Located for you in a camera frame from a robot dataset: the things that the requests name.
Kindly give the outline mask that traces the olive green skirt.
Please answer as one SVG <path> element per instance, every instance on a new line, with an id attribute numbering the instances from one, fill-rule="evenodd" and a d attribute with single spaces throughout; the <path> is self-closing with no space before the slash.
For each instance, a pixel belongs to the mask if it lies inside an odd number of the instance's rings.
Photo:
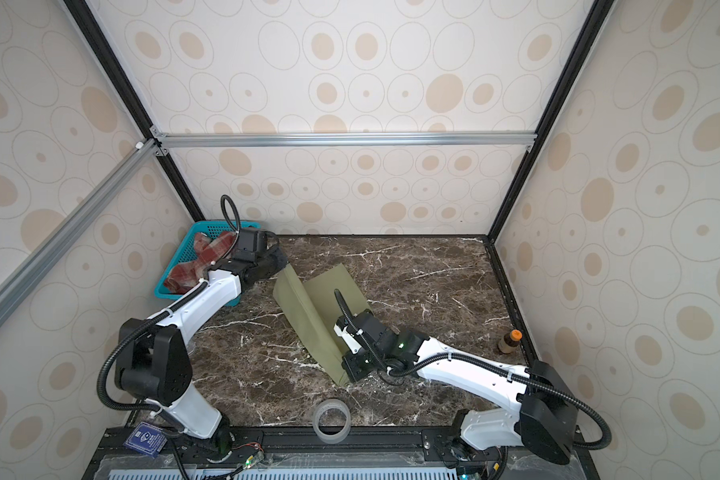
<path id="1" fill-rule="evenodd" d="M 278 273 L 273 296 L 289 324 L 311 357 L 340 387 L 350 384 L 342 367 L 342 357 L 349 350 L 334 332 L 341 316 L 334 291 L 341 291 L 354 314 L 369 308 L 366 297 L 342 264 L 303 282 L 292 265 Z"/>

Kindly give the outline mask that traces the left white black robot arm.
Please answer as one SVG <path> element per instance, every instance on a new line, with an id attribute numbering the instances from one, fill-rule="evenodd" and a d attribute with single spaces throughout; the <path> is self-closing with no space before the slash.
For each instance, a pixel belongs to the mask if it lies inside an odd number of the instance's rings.
<path id="1" fill-rule="evenodd" d="M 218 310 L 287 263 L 277 244 L 262 252 L 236 253 L 214 264 L 206 278 L 160 312 L 126 321 L 98 374 L 100 402 L 116 411 L 149 411 L 210 459 L 225 458 L 234 440 L 230 421 L 193 384 L 187 345 Z"/>

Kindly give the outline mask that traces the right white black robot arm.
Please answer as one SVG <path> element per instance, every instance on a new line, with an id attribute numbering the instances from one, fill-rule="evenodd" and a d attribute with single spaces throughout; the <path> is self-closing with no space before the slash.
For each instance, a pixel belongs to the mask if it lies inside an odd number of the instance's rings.
<path id="1" fill-rule="evenodd" d="M 393 378 L 416 376 L 481 397 L 494 412 L 468 411 L 456 422 L 461 442 L 474 450 L 523 446 L 551 463 L 565 465 L 576 449 L 602 450 L 613 434 L 607 421 L 576 398 L 547 363 L 501 364 L 460 351 L 416 330 L 340 327 L 347 345 L 342 366 L 359 381 L 382 370 Z"/>

